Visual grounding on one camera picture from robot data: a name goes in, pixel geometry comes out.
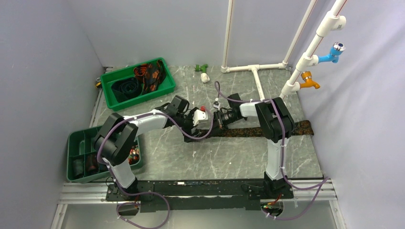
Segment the brown patterned necktie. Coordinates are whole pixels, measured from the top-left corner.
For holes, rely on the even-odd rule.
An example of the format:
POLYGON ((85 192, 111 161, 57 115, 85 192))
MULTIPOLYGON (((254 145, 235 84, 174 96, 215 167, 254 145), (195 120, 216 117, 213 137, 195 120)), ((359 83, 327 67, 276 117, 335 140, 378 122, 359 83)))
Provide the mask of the brown patterned necktie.
MULTIPOLYGON (((290 132, 288 132, 287 124, 285 122, 283 122, 283 124, 285 125, 285 136, 287 136, 288 134, 290 134, 291 136, 314 136, 314 131, 309 120, 295 122, 295 126, 290 132)), ((265 137, 265 135, 261 127, 244 127, 231 129, 228 127, 228 125, 219 125, 218 121, 214 121, 212 131, 206 137, 206 139, 211 137, 265 137)))

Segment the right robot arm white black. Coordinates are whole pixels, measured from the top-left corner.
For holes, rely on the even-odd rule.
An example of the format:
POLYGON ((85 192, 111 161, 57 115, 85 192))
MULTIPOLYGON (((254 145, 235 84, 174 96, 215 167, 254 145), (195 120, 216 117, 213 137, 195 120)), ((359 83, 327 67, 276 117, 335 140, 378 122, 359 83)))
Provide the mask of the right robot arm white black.
POLYGON ((295 129, 295 122, 280 97, 265 100, 243 101, 238 93, 226 97, 229 108, 219 108, 214 112, 214 121, 210 136, 239 134, 241 137, 252 132, 230 129, 228 125, 256 117, 259 121, 259 135, 267 140, 267 166, 264 175, 263 192, 269 198, 275 198, 281 190, 290 189, 285 173, 286 148, 295 129))

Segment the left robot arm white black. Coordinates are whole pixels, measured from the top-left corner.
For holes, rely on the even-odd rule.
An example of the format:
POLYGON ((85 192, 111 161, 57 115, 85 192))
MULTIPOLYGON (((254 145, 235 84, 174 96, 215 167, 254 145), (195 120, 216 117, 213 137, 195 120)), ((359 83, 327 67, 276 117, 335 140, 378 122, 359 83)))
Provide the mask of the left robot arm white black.
POLYGON ((135 139, 146 132, 178 127, 185 137, 198 140, 193 129, 209 119, 202 109, 189 108, 189 102, 175 96, 170 103, 138 115, 111 114, 101 126, 94 140, 97 162, 105 165, 119 186, 118 194, 124 200, 132 200, 138 192, 138 180, 129 165, 129 154, 135 139))

